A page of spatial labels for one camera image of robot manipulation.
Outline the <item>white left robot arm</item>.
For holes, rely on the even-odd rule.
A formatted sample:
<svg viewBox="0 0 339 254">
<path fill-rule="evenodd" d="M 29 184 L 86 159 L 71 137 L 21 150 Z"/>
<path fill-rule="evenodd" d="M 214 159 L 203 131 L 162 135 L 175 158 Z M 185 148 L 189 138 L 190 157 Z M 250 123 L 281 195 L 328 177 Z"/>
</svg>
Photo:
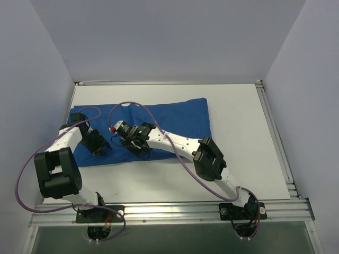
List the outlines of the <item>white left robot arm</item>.
<svg viewBox="0 0 339 254">
<path fill-rule="evenodd" d="M 46 149 L 34 155 L 39 190 L 44 198 L 61 199 L 79 204 L 81 211 L 95 222 L 106 218 L 103 197 L 83 185 L 74 151 L 83 145 L 95 157 L 106 156 L 111 146 L 97 129 L 93 129 L 83 113 L 70 115 L 70 122 L 60 127 L 60 137 Z"/>
</svg>

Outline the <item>blue surgical cloth wrap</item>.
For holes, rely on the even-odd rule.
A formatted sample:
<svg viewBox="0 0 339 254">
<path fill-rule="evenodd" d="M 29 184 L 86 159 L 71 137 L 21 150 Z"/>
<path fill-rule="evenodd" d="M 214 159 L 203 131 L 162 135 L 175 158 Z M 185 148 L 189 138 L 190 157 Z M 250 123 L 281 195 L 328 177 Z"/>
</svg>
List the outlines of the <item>blue surgical cloth wrap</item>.
<svg viewBox="0 0 339 254">
<path fill-rule="evenodd" d="M 141 125 L 143 122 L 153 124 L 154 121 L 146 110 L 134 104 L 121 105 L 113 111 L 112 115 L 109 115 L 114 107 L 113 104 L 102 104 L 96 107 L 102 114 L 98 119 L 91 121 L 90 126 L 104 136 L 112 149 L 106 150 L 106 156 L 95 157 L 83 145 L 79 144 L 74 151 L 77 165 L 89 167 L 141 161 L 127 148 L 112 143 L 112 141 L 118 142 L 119 138 L 114 137 L 113 133 L 109 131 L 108 120 L 111 120 L 112 124 L 119 120 L 124 120 L 131 125 Z M 206 98 L 196 98 L 179 103 L 147 105 L 146 107 L 165 131 L 195 139 L 212 136 Z M 173 153 L 154 149 L 149 160 L 163 160 L 174 157 L 175 154 Z"/>
</svg>

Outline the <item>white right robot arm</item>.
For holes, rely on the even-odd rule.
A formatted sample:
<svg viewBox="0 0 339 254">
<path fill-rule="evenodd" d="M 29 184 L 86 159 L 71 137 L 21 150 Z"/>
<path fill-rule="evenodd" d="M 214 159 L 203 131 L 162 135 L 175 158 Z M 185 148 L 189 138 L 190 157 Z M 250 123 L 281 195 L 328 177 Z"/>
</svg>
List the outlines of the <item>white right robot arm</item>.
<svg viewBox="0 0 339 254">
<path fill-rule="evenodd" d="M 120 120 L 109 130 L 120 137 L 120 144 L 134 155 L 153 149 L 174 154 L 186 172 L 215 197 L 235 206 L 236 214 L 248 218 L 254 213 L 254 195 L 232 175 L 224 155 L 211 137 L 194 139 L 160 128 L 158 124 L 129 125 Z"/>
</svg>

